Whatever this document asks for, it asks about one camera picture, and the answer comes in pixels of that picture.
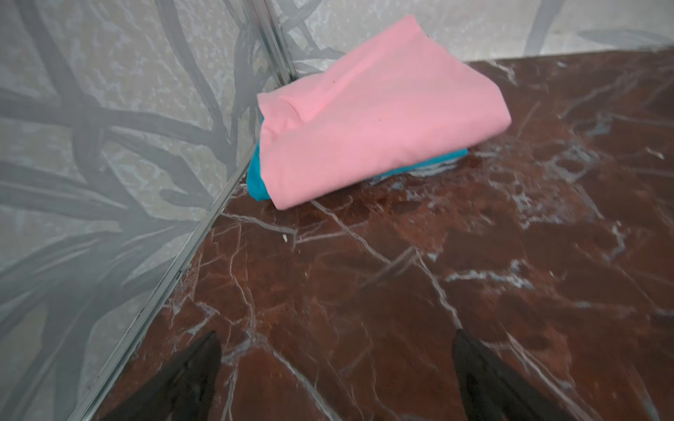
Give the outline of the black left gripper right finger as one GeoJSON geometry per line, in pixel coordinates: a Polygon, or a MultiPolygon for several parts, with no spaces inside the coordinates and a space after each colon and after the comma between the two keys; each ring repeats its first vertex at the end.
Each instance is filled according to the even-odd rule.
{"type": "Polygon", "coordinates": [[[468,420],[570,420],[496,354],[460,330],[452,358],[468,420]]]}

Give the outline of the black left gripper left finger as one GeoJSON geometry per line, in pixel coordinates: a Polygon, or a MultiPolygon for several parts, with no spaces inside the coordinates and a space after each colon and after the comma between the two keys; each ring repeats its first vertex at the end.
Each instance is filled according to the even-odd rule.
{"type": "Polygon", "coordinates": [[[214,331],[189,345],[105,420],[206,420],[219,373],[221,345],[214,331]]]}

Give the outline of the pink t-shirt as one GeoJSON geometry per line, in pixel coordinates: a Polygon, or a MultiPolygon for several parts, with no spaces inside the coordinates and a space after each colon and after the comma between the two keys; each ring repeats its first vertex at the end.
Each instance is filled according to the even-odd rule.
{"type": "Polygon", "coordinates": [[[462,151],[512,122],[498,86],[411,16],[258,105],[260,176],[279,210],[462,151]]]}

